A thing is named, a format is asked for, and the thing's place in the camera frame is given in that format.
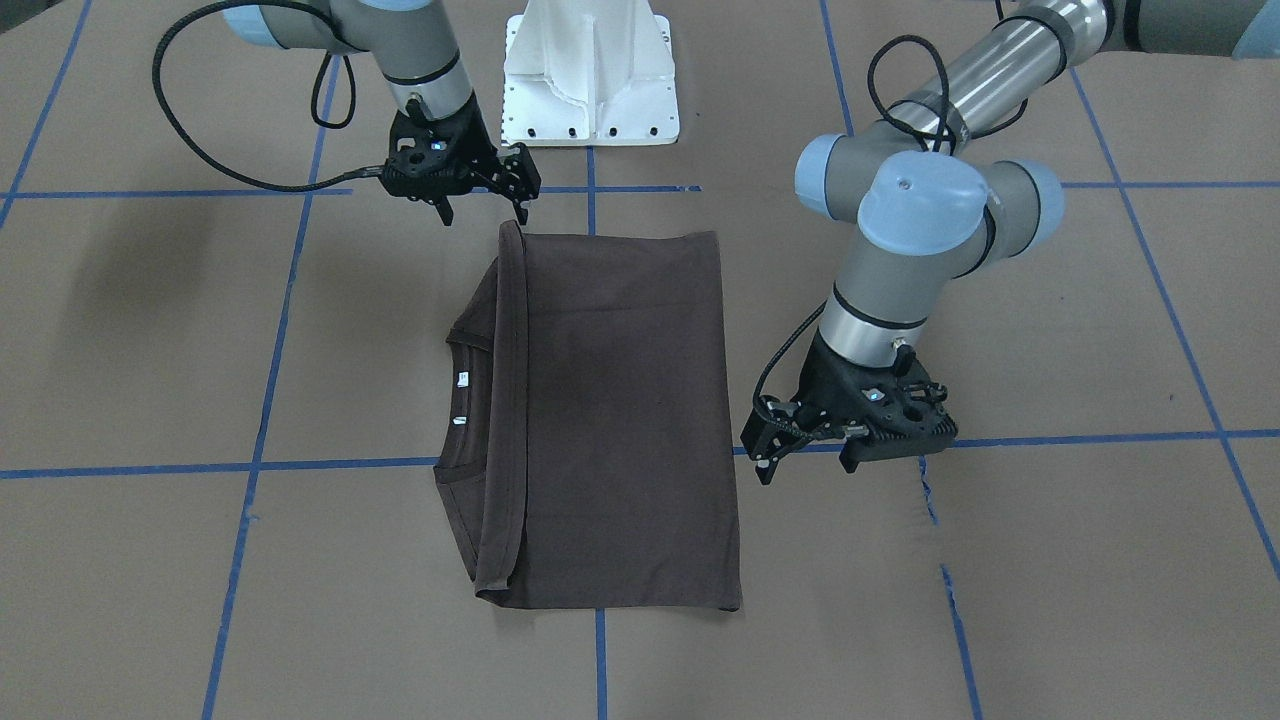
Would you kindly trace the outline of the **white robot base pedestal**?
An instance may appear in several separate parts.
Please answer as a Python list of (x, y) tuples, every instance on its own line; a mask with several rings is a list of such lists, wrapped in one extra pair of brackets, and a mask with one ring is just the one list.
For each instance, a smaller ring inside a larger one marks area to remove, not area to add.
[(507, 19), (504, 41), (504, 145), (678, 141), (671, 24), (650, 3), (530, 1)]

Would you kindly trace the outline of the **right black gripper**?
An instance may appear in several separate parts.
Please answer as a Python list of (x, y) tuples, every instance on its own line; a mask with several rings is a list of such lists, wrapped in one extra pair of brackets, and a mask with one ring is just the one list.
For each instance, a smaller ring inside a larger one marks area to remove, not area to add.
[(499, 150), (490, 141), (475, 96), (438, 119), (428, 118), (421, 100), (408, 100), (392, 122), (380, 183), (392, 196), (433, 205), (444, 227), (454, 224), (449, 197), (477, 188), (507, 197), (517, 223), (526, 225), (529, 204), (541, 191), (530, 149), (517, 142)]

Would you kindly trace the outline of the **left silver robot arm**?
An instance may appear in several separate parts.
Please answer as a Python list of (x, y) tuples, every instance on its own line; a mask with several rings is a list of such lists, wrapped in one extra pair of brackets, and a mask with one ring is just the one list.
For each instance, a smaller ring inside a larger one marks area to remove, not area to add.
[(769, 484), (781, 460), (842, 442), (846, 471), (948, 448), (948, 392), (916, 356), (952, 279), (1043, 243), (1065, 193), (1038, 161), (974, 167), (973, 141), (1010, 126), (1038, 88), (1098, 53), (1272, 59), (1275, 1), (1021, 1), (936, 77), (860, 135), (822, 135), (801, 152), (795, 192), (852, 225), (829, 297), (808, 319), (815, 336), (790, 400), (755, 389), (741, 442)]

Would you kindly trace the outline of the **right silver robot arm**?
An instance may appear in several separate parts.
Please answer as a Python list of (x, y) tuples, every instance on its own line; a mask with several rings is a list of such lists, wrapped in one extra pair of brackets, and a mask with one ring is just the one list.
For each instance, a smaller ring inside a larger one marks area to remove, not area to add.
[(536, 165), (524, 143), (492, 142), (442, 1), (261, 1), (221, 14), (250, 44), (372, 56), (397, 114), (387, 160), (366, 173), (390, 196), (433, 205), (449, 225), (449, 199), (484, 188), (527, 223), (541, 186)]

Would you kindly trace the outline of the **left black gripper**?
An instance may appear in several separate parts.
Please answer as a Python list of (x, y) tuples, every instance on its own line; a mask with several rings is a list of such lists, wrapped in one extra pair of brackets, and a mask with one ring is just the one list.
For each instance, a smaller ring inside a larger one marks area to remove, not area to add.
[(842, 441), (838, 460), (847, 471), (954, 445), (957, 425), (945, 407), (948, 391), (931, 379), (911, 341), (891, 342), (888, 365), (861, 366), (815, 337), (791, 400), (765, 395), (765, 379), (799, 336), (794, 331), (767, 363), (740, 433), (762, 486), (773, 482), (790, 454), (824, 439)]

